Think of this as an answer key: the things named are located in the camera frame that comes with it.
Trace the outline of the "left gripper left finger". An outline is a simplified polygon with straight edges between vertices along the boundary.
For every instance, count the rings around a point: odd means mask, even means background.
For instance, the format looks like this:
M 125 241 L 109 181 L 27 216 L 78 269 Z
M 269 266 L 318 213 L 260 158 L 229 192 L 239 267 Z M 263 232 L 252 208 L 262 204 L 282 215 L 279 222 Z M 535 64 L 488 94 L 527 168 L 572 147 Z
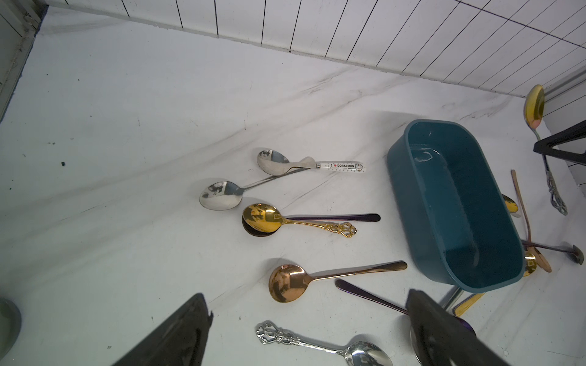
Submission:
M 195 294 L 116 365 L 200 365 L 213 313 L 204 295 Z

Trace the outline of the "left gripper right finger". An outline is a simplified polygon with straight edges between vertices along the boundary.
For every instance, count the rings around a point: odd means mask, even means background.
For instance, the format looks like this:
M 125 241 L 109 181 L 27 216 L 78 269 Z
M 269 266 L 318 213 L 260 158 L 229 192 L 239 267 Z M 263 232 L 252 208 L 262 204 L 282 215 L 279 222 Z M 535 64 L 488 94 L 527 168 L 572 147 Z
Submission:
M 422 365 L 506 365 L 423 291 L 411 289 L 406 308 Z

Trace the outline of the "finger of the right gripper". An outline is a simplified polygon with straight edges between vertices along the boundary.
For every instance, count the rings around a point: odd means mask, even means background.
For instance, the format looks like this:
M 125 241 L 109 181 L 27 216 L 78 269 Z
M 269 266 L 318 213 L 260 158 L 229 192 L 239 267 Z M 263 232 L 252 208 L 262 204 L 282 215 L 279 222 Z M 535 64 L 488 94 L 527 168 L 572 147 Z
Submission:
M 576 163 L 584 166 L 586 163 L 585 152 L 573 153 L 563 149 L 557 149 L 557 146 L 576 140 L 584 140 L 586 134 L 586 120 L 554 134 L 546 139 L 537 141 L 534 144 L 534 152 L 542 156 L 551 156 L 566 162 Z

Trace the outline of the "purple iridescent spoon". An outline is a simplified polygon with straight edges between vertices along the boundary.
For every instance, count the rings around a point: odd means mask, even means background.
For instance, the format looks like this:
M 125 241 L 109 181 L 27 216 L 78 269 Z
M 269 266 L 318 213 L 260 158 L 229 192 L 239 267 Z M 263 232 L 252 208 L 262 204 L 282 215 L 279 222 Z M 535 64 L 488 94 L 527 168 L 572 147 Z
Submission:
M 375 294 L 371 294 L 368 291 L 363 290 L 362 288 L 358 288 L 357 286 L 352 285 L 351 283 L 346 282 L 345 280 L 337 279 L 337 280 L 335 280 L 335 285 L 339 290 L 344 291 L 348 294 L 352 294 L 357 297 L 361 297 L 362 299 L 372 301 L 372 302 L 380 304 L 384 307 L 388 307 L 393 310 L 396 310 L 396 311 L 400 312 L 401 314 L 409 316 L 409 312 L 407 312 L 406 309 L 404 309 L 394 303 L 391 303 L 387 300 L 384 300 L 381 297 L 376 296 Z

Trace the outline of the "copper round spoon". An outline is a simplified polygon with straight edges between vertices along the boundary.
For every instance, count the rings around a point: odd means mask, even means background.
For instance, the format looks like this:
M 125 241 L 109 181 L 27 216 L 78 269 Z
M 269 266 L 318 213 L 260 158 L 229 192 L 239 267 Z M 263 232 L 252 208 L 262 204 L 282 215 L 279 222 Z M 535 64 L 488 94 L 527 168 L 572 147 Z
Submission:
M 366 275 L 391 271 L 404 271 L 407 262 L 389 262 L 371 267 L 348 269 L 324 274 L 309 274 L 301 266 L 294 264 L 281 265 L 269 277 L 269 292 L 271 297 L 279 303 L 290 303 L 301 297 L 307 291 L 311 282 L 329 279 L 338 279 L 353 275 Z

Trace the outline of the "teal plastic storage box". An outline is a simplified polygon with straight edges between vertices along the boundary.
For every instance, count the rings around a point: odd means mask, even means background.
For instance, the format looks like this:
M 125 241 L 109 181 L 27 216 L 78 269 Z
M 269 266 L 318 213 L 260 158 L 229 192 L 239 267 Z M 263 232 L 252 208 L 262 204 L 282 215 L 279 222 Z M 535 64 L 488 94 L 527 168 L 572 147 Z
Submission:
M 523 277 L 525 250 L 467 129 L 414 120 L 390 148 L 386 165 L 411 257 L 427 278 L 478 294 Z

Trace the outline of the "gold ornate handle spoon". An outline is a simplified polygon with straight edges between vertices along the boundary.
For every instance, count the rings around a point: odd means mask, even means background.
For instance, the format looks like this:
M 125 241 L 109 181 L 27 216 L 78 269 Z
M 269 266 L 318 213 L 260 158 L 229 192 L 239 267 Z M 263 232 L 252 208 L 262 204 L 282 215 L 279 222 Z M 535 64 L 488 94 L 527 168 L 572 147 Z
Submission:
M 357 228 L 349 222 L 336 224 L 331 222 L 318 223 L 313 221 L 293 221 L 282 216 L 279 210 L 275 207 L 263 203 L 252 204 L 246 207 L 243 211 L 242 217 L 250 227 L 262 233 L 274 233 L 280 227 L 287 224 L 320 228 L 331 233 L 340 234 L 346 238 L 351 238 L 358 233 Z

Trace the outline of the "silver matte round spoon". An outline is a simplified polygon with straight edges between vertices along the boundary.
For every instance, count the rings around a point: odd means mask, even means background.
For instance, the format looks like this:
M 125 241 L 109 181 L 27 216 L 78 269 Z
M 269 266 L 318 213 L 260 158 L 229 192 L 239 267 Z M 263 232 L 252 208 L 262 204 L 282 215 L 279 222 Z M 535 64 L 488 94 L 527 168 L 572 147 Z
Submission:
M 464 292 L 464 290 L 462 290 L 462 288 L 459 288 L 457 286 L 454 287 L 453 290 L 449 293 L 449 297 L 447 297 L 442 302 L 442 308 L 445 311 L 450 312 L 451 308 L 457 302 L 457 300 L 459 300 L 459 298 L 461 297 L 463 292 Z M 420 360 L 420 356 L 419 356 L 419 352 L 418 352 L 418 348 L 417 348 L 416 334 L 415 334 L 414 328 L 411 328 L 411 330 L 410 330 L 410 341 L 411 341 L 412 349 L 415 353 L 415 357 L 418 360 L 419 364 L 422 365 L 423 363 Z

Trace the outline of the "small ornate silver spoon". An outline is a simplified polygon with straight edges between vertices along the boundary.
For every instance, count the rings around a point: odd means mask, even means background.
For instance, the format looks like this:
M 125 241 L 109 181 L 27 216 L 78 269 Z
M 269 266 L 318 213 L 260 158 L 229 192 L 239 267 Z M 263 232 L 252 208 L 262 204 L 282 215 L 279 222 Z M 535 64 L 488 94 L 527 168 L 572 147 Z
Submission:
M 339 355 L 344 358 L 348 365 L 393 365 L 390 357 L 380 347 L 372 343 L 356 341 L 342 348 L 326 346 L 324 343 L 305 339 L 294 332 L 281 329 L 271 321 L 262 322 L 256 327 L 256 337 L 264 345 L 276 343 Z

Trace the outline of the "rainbow iridescent spoon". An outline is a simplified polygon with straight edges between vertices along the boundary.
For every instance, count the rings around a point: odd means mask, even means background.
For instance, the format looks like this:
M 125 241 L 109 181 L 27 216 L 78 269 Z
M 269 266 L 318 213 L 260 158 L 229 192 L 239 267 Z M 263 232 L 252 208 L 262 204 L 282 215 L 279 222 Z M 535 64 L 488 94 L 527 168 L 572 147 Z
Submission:
M 512 198 L 509 198 L 507 195 L 502 195 L 502 198 L 505 201 L 505 205 L 508 209 L 508 212 L 513 217 L 521 217 L 517 203 Z

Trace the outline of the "rose gold long spoon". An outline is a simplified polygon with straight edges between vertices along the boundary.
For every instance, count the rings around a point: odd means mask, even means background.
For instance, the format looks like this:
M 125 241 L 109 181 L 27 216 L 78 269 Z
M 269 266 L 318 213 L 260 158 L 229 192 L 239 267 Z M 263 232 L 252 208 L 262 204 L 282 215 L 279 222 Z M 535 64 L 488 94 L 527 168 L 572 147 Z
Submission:
M 520 191 L 520 185 L 518 183 L 517 180 L 517 173 L 514 169 L 511 169 L 511 177 L 514 183 L 514 188 L 517 194 L 517 198 L 519 200 L 519 204 L 520 204 L 520 208 L 522 210 L 523 213 L 523 217 L 525 220 L 525 224 L 526 224 L 526 231 L 527 231 L 527 244 L 525 244 L 524 246 L 526 247 L 526 249 L 528 250 L 529 253 L 531 253 L 537 262 L 537 265 L 542 268 L 545 272 L 547 273 L 552 273 L 552 267 L 549 264 L 549 262 L 545 259 L 545 257 L 543 256 L 543 254 L 534 246 L 534 244 L 531 242 L 532 239 L 532 235 L 531 235 L 531 227 L 530 227 L 530 221 L 529 221 L 529 217 L 528 214 L 526 212 L 526 207 L 524 205 L 523 202 L 523 197 Z

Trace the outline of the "plain silver round spoon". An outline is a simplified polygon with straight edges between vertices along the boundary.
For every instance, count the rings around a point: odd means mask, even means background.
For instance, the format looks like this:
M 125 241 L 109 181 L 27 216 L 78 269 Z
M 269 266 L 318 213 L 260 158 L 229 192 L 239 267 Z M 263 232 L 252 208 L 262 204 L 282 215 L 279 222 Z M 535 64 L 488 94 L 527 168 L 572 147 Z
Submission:
M 208 186 L 200 194 L 199 203 L 202 207 L 209 210 L 230 210 L 237 207 L 241 203 L 245 191 L 265 183 L 269 183 L 278 178 L 284 178 L 288 175 L 304 172 L 306 170 L 308 170 L 308 168 L 294 169 L 291 172 L 285 173 L 285 175 L 264 178 L 261 181 L 255 182 L 245 187 L 240 187 L 232 181 L 218 181 L 215 184 Z

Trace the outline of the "black handled spoon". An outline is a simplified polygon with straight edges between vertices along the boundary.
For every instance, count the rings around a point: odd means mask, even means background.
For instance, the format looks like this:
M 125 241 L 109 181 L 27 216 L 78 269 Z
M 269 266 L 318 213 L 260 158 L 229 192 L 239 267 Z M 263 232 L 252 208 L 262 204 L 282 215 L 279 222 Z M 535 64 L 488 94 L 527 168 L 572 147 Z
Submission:
M 521 241 L 522 244 L 527 247 L 534 247 L 538 249 L 547 249 L 555 252 L 565 253 L 569 255 L 569 258 L 578 265 L 582 265 L 584 263 L 584 253 L 578 248 L 577 246 L 546 246 L 543 244 L 532 243 L 526 240 Z

